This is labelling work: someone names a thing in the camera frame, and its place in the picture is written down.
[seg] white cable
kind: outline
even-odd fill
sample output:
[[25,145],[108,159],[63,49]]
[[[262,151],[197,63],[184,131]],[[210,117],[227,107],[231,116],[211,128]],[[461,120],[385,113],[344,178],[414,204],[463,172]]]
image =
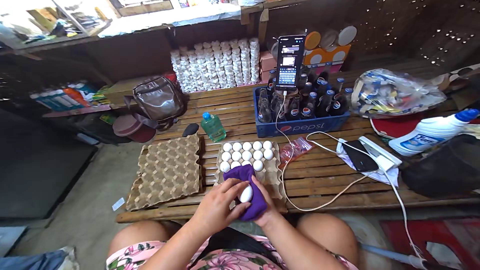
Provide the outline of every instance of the white cable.
[[[280,181],[282,182],[282,187],[283,187],[283,191],[285,192],[285,197],[287,198],[287,200],[289,201],[289,203],[293,205],[293,207],[295,207],[296,209],[298,209],[298,210],[300,210],[300,211],[303,211],[303,212],[315,211],[315,210],[318,210],[318,209],[320,209],[320,208],[323,208],[323,207],[331,204],[331,203],[332,203],[333,201],[335,201],[340,195],[342,195],[347,189],[349,189],[349,188],[350,188],[351,186],[353,186],[355,183],[357,183],[357,182],[365,179],[365,178],[368,177],[369,175],[365,175],[365,176],[363,176],[363,177],[361,177],[361,178],[359,178],[359,179],[351,182],[347,187],[345,187],[340,193],[338,193],[335,197],[333,197],[329,202],[327,202],[327,203],[325,203],[325,204],[322,204],[321,206],[318,206],[318,207],[315,207],[315,208],[312,208],[312,209],[301,209],[301,208],[297,207],[297,206],[290,200],[290,198],[288,197],[288,195],[287,195],[287,189],[285,188],[285,181],[284,181],[284,173],[285,173],[285,170],[287,169],[288,164],[289,164],[290,161],[292,160],[293,151],[294,151],[294,146],[293,146],[293,143],[290,141],[289,137],[288,137],[287,135],[285,135],[285,133],[283,133],[283,131],[281,131],[281,130],[278,128],[278,125],[277,125],[277,124],[278,124],[278,117],[279,117],[279,115],[280,115],[280,113],[281,113],[281,111],[282,111],[282,109],[283,109],[283,106],[285,105],[286,97],[287,97],[287,92],[286,92],[286,91],[283,91],[283,102],[282,102],[282,106],[281,106],[280,109],[278,110],[278,114],[276,115],[275,128],[276,128],[281,134],[283,134],[283,136],[285,136],[285,138],[287,138],[288,143],[290,143],[290,146],[292,147],[292,154],[290,155],[290,158],[289,158],[288,161],[285,163],[285,166],[284,166],[283,169],[282,169],[282,176],[281,176]],[[336,151],[333,151],[333,150],[330,150],[330,149],[324,147],[323,145],[321,145],[321,144],[319,144],[319,143],[317,143],[317,142],[315,142],[315,141],[312,141],[312,140],[309,140],[309,139],[308,139],[308,137],[309,137],[310,135],[313,135],[313,134],[316,134],[316,133],[325,134],[325,135],[329,136],[330,138],[332,138],[332,139],[340,142],[337,138],[331,136],[330,134],[327,134],[327,133],[325,133],[325,132],[322,132],[322,131],[312,132],[312,133],[308,134],[305,139],[306,139],[307,141],[309,141],[309,142],[312,142],[312,143],[320,146],[321,148],[323,148],[323,149],[325,149],[325,150],[327,150],[327,151],[330,151],[330,152],[335,153],[335,154],[340,154],[340,153],[338,153],[338,152],[336,152]],[[351,145],[348,145],[348,144],[345,144],[345,143],[343,143],[343,145],[349,146],[350,148],[353,148],[353,149],[355,149],[355,150],[357,150],[357,151],[359,151],[359,152],[361,152],[361,153],[363,153],[363,154],[365,154],[365,155],[367,155],[367,156],[370,156],[368,153],[366,153],[366,152],[364,152],[364,151],[362,151],[362,150],[356,149],[355,147],[353,147],[353,146],[351,146]],[[421,254],[420,254],[420,249],[413,243],[413,240],[412,240],[412,238],[410,237],[410,233],[409,233],[409,231],[408,231],[408,226],[407,226],[407,211],[405,210],[405,206],[404,206],[403,201],[402,201],[402,199],[401,199],[401,197],[400,197],[400,194],[398,194],[398,191],[397,191],[395,185],[393,184],[393,181],[389,178],[388,174],[387,174],[386,172],[384,172],[384,173],[385,173],[385,176],[387,177],[388,181],[390,182],[390,185],[391,185],[392,188],[393,188],[393,191],[394,191],[394,193],[395,193],[395,196],[396,196],[396,198],[398,199],[398,201],[399,201],[399,203],[400,203],[400,206],[401,206],[401,208],[402,208],[404,227],[405,227],[405,231],[407,232],[407,237],[408,237],[408,241],[410,242],[410,246],[413,248],[413,251],[415,252],[415,255],[416,255],[417,257],[423,258],[423,257],[421,256]]]

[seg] green liquid bottle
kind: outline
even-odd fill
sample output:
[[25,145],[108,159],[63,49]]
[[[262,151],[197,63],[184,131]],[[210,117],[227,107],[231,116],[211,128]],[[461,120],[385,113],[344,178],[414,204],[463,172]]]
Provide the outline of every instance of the green liquid bottle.
[[210,114],[208,112],[203,113],[203,119],[200,125],[204,129],[205,133],[210,137],[210,139],[217,143],[227,136],[225,129],[222,126],[222,122],[220,118],[214,114]]

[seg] person's left hand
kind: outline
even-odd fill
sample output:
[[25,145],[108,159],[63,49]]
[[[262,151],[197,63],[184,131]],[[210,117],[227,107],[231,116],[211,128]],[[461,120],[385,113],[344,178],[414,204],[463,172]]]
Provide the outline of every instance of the person's left hand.
[[202,199],[197,211],[190,219],[199,232],[211,236],[226,228],[237,219],[251,203],[242,203],[230,210],[229,205],[248,186],[248,181],[228,178],[223,184],[214,186]]

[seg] purple cloth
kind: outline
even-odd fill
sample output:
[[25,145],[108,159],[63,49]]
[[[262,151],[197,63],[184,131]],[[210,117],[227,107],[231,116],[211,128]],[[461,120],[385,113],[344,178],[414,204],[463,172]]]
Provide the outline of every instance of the purple cloth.
[[239,217],[239,220],[241,221],[253,221],[267,210],[267,202],[265,202],[265,198],[260,189],[258,189],[257,185],[253,183],[252,175],[255,175],[255,170],[250,164],[237,166],[223,174],[224,180],[228,178],[237,178],[242,181],[248,181],[253,189],[253,197],[250,201],[252,205],[250,205],[250,207],[248,207]]

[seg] brown bag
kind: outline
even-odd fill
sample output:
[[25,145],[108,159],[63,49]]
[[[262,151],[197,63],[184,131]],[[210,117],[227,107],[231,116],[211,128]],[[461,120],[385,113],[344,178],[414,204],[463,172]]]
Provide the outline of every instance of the brown bag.
[[171,127],[187,108],[180,87],[163,76],[145,79],[133,88],[133,96],[124,96],[123,99],[129,110],[134,99],[146,115],[131,111],[135,119],[159,130]]

